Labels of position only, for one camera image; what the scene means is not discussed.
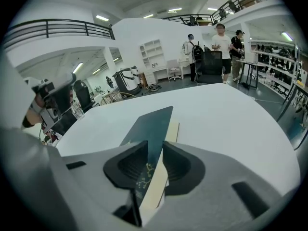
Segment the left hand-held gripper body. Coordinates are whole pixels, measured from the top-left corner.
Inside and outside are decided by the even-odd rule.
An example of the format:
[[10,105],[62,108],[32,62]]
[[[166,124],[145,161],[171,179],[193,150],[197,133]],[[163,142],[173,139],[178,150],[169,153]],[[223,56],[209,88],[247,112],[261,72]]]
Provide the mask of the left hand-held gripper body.
[[74,73],[65,73],[53,80],[24,78],[24,82],[35,93],[29,110],[40,117],[44,129],[51,129],[70,109],[76,79]]

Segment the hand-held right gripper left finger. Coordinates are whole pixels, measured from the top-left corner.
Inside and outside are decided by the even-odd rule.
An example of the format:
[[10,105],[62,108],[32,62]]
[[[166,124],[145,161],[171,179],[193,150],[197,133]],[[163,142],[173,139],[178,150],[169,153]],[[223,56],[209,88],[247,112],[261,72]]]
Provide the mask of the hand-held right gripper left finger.
[[140,231],[141,218],[133,188],[118,188],[105,175],[107,160],[143,153],[147,142],[62,157],[56,154],[56,183],[70,209],[77,231]]

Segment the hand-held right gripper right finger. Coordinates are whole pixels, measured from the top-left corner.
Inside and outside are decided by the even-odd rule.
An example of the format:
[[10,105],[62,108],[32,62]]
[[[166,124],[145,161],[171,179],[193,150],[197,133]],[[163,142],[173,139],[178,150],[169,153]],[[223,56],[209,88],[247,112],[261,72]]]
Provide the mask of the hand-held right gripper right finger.
[[150,231],[256,231],[258,218],[281,199],[266,180],[237,160],[165,142],[169,185],[146,224]]

